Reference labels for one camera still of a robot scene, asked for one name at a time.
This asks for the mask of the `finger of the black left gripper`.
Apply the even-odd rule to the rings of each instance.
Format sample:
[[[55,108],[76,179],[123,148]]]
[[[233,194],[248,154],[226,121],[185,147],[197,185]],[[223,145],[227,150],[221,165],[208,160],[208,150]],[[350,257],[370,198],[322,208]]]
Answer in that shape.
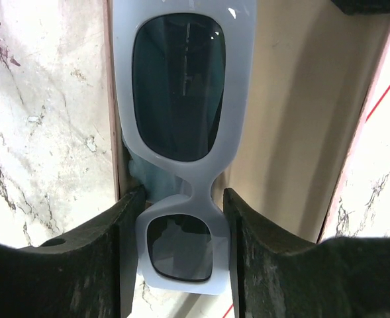
[[[390,14],[390,0],[332,0],[345,15]]]

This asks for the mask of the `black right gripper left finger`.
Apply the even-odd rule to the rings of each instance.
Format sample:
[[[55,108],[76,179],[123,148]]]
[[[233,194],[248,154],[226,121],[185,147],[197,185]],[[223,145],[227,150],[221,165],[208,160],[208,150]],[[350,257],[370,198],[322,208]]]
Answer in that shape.
[[[127,317],[138,255],[143,187],[38,247],[0,244],[0,317]]]

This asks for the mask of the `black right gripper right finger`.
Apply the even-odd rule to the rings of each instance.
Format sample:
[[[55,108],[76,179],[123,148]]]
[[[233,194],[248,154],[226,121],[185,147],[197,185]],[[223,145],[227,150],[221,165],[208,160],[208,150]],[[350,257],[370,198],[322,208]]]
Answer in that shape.
[[[315,244],[225,189],[236,317],[390,317],[390,238]]]

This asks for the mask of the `pink glasses case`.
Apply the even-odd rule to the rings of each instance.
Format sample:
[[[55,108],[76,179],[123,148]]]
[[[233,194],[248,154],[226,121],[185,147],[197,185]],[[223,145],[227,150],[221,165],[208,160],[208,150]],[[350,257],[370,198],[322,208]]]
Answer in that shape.
[[[280,102],[262,101],[264,128],[251,142],[265,207],[323,213],[366,96],[364,80],[389,28],[386,1],[108,1],[113,104],[134,158],[178,181],[145,205],[131,194],[132,265],[154,287],[216,295],[232,288],[237,317],[390,317],[390,238],[316,244],[255,211],[233,189],[213,200],[236,156],[254,48],[289,9],[316,18]]]

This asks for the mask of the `light blue sunglasses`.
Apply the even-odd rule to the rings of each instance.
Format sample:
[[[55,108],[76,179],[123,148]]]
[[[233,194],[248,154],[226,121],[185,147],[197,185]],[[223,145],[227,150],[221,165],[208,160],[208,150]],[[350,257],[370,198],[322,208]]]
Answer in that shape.
[[[117,106],[133,157],[180,180],[135,222],[153,288],[218,295],[230,229],[214,181],[236,156],[254,55],[255,1],[114,1]]]

